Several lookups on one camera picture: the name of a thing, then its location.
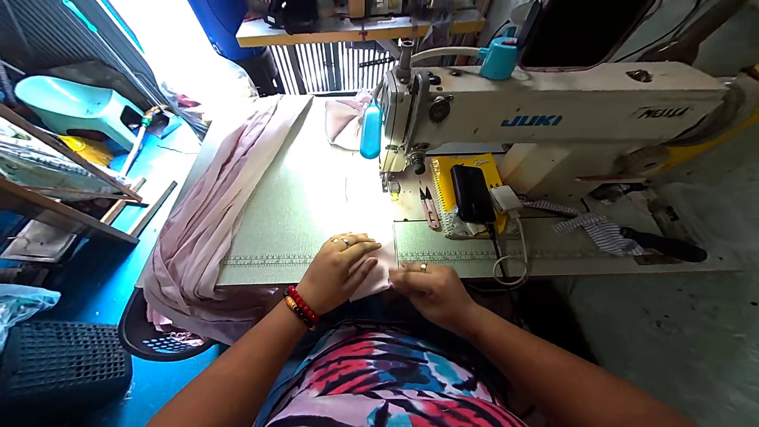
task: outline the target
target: forearm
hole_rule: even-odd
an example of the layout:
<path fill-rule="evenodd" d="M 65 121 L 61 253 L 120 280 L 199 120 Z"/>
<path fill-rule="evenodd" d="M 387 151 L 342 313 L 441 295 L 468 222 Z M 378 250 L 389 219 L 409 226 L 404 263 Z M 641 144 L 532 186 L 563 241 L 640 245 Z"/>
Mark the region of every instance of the forearm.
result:
<path fill-rule="evenodd" d="M 174 396 L 149 425 L 250 427 L 305 331 L 303 322 L 280 302 Z"/>
<path fill-rule="evenodd" d="M 602 368 L 479 308 L 467 338 L 562 425 L 693 426 Z"/>

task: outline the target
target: black plastic basket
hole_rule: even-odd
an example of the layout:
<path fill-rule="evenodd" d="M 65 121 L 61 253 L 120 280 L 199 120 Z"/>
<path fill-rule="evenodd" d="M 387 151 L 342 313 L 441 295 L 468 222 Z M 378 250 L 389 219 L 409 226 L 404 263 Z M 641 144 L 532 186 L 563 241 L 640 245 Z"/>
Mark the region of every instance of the black plastic basket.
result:
<path fill-rule="evenodd" d="M 0 408 L 4 417 L 82 416 L 126 391 L 131 379 L 115 325 L 25 321 L 8 332 Z"/>
<path fill-rule="evenodd" d="M 148 322 L 147 302 L 142 288 L 134 288 L 127 307 L 118 322 L 118 337 L 127 351 L 140 359 L 154 362 L 176 362 L 189 359 L 217 344 L 208 340 L 199 346 L 181 343 L 169 334 L 156 331 Z"/>

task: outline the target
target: hand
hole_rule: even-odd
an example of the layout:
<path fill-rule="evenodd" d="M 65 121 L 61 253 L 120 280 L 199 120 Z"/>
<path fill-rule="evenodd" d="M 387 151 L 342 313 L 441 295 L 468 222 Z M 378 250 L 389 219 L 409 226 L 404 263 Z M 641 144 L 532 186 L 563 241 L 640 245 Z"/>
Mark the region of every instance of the hand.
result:
<path fill-rule="evenodd" d="M 348 232 L 330 237 L 308 266 L 298 284 L 298 294 L 318 315 L 348 301 L 358 285 L 377 265 L 377 258 L 361 259 L 381 246 L 366 234 Z"/>
<path fill-rule="evenodd" d="M 403 268 L 390 270 L 390 282 L 428 321 L 463 338 L 473 332 L 482 308 L 451 267 L 427 264 L 427 272 L 422 272 L 419 263 L 403 264 Z"/>

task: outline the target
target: colorful patterned shirt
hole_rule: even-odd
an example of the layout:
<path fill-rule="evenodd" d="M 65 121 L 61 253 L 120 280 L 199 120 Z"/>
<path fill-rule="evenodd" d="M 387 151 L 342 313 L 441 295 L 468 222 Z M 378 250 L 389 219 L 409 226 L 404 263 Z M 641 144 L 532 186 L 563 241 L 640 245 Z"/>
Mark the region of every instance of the colorful patterned shirt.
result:
<path fill-rule="evenodd" d="M 474 374 L 386 327 L 340 327 L 298 368 L 268 427 L 524 426 Z"/>

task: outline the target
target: metal window bars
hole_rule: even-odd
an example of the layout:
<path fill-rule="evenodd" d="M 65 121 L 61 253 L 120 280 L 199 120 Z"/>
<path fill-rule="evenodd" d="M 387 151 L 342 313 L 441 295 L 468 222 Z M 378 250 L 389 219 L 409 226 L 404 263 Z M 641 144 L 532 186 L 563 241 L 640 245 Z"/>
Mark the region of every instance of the metal window bars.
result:
<path fill-rule="evenodd" d="M 375 42 L 271 46 L 289 94 L 371 91 L 396 60 Z"/>

